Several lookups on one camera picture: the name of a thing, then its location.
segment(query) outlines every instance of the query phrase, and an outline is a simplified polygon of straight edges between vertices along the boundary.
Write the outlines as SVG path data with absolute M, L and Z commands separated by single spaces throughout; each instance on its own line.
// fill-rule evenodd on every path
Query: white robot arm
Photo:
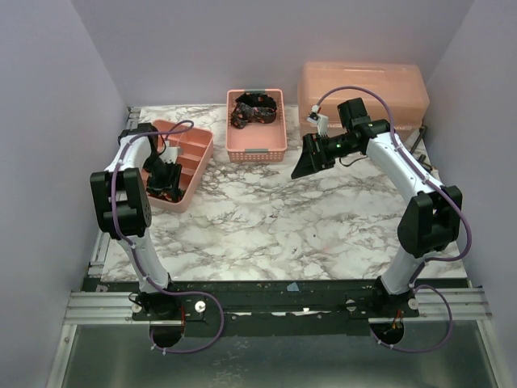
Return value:
M 166 152 L 158 154 L 158 136 L 140 137 L 133 140 L 139 133 L 155 130 L 153 126 L 146 123 L 139 125 L 138 129 L 124 131 L 119 137 L 120 148 L 113 161 L 104 171 L 96 172 L 90 177 L 99 227 L 102 231 L 108 232 L 112 238 L 115 238 L 128 255 L 137 273 L 142 293 L 156 293 L 157 290 L 141 275 L 128 242 L 120 239 L 115 233 L 111 214 L 113 198 L 111 198 L 110 193 L 110 182 L 112 173 L 118 163 L 120 167 L 115 200 L 118 207 L 120 228 L 125 231 L 126 236 L 131 237 L 140 258 L 139 264 L 142 272 L 150 280 L 153 280 L 158 287 L 166 289 L 169 284 L 169 275 L 160 263 L 149 235 L 150 206 L 140 172 L 144 168 L 154 171 L 165 168 L 165 163 L 174 163 L 181 151 L 178 147 L 167 147 Z M 130 141 L 132 141 L 132 144 L 121 159 L 122 150 Z
M 318 133 L 305 135 L 303 150 L 293 179 L 331 168 L 336 158 L 360 152 L 367 155 L 393 182 L 407 204 L 397 234 L 401 246 L 386 272 L 380 277 L 381 288 L 387 295 L 401 295 L 410 291 L 424 260 L 442 251 L 459 234 L 460 218 L 450 205 L 428 184 L 442 190 L 460 208 L 462 195 L 456 186 L 445 188 L 430 176 L 416 161 L 422 179 L 402 157 L 407 152 L 393 144 L 387 120 L 372 121 L 362 99 L 352 99 L 338 105 L 343 135 L 326 136 L 328 120 L 313 107 L 308 121 L 317 124 Z M 395 134 L 396 143 L 401 144 Z

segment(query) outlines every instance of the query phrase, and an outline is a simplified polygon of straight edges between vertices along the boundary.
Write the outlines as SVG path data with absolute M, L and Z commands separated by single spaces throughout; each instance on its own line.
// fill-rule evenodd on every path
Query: lavender wall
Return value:
M 427 78 L 473 0 L 72 0 L 131 105 L 224 103 L 307 60 L 416 63 Z
M 0 386 L 45 386 L 127 111 L 69 0 L 0 12 Z
M 464 192 L 465 261 L 483 285 L 517 382 L 517 2 L 476 0 L 427 88 L 427 143 L 445 183 Z

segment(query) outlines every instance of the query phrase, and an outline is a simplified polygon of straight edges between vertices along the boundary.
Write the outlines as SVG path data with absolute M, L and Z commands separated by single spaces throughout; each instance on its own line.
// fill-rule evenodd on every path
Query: pink basket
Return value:
M 231 124 L 235 99 L 247 91 L 264 93 L 276 101 L 276 119 L 270 124 L 248 123 L 243 129 Z M 226 149 L 231 162 L 281 162 L 288 148 L 285 128 L 284 96 L 280 89 L 233 90 L 228 92 L 226 112 Z
M 165 120 L 155 120 L 154 127 L 158 131 L 170 131 L 174 123 Z M 166 200 L 159 200 L 149 196 L 149 202 L 157 208 L 169 210 L 174 213 L 183 213 L 187 210 L 192 201 L 192 196 L 200 184 L 201 177 L 207 168 L 208 161 L 213 153 L 213 133 L 207 129 L 194 127 L 185 133 L 169 136 L 171 146 L 180 146 L 183 153 L 178 156 L 177 162 L 182 165 L 181 176 L 179 178 L 179 188 L 185 191 L 180 202 L 175 204 Z M 158 137 L 158 150 L 163 149 L 163 142 Z M 141 172 L 142 179 L 147 182 L 148 174 Z

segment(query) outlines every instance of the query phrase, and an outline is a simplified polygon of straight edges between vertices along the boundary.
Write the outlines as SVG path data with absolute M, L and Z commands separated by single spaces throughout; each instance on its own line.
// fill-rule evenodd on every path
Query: white marble countertop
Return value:
M 406 209 L 395 187 L 369 159 L 291 180 L 301 154 L 297 107 L 286 107 L 285 116 L 282 162 L 236 164 L 225 149 L 225 106 L 142 108 L 140 122 L 192 119 L 214 133 L 212 160 L 189 209 L 153 209 L 151 238 L 172 280 L 373 279 L 388 267 Z M 456 244 L 444 253 L 456 255 Z M 461 262 L 431 263 L 421 277 L 466 274 Z M 136 279 L 111 241 L 102 280 Z

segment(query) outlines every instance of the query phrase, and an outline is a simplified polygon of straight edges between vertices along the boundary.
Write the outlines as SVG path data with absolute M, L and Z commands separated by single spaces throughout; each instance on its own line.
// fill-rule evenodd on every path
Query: pink plastic bin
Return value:
M 245 92 L 264 93 L 276 101 L 276 119 L 270 124 L 248 123 L 243 129 L 230 120 L 235 99 Z M 228 92 L 226 112 L 226 149 L 231 162 L 281 162 L 288 148 L 285 128 L 284 96 L 280 89 L 233 90 Z
M 404 141 L 422 125 L 429 105 L 426 86 L 416 65 L 394 65 L 368 62 L 307 62 L 298 83 L 298 114 L 300 133 L 316 131 L 305 119 L 314 104 L 327 91 L 337 86 L 361 86 L 377 93 L 389 105 L 395 129 Z M 322 114 L 329 117 L 329 136 L 344 133 L 337 106 L 361 97 L 372 120 L 388 119 L 385 109 L 362 91 L 337 91 L 322 103 Z
M 165 120 L 155 120 L 154 127 L 158 131 L 170 131 L 175 123 Z M 201 177 L 207 168 L 208 161 L 213 153 L 213 133 L 207 129 L 194 127 L 185 133 L 169 136 L 171 146 L 180 146 L 183 154 L 178 156 L 177 162 L 182 165 L 181 176 L 179 178 L 179 188 L 185 191 L 180 202 L 173 204 L 166 200 L 159 200 L 149 196 L 149 202 L 157 208 L 169 210 L 174 213 L 183 213 L 187 210 L 192 201 L 197 186 L 200 184 Z M 162 139 L 158 137 L 158 150 L 162 150 Z M 142 179 L 147 182 L 148 174 L 141 172 Z

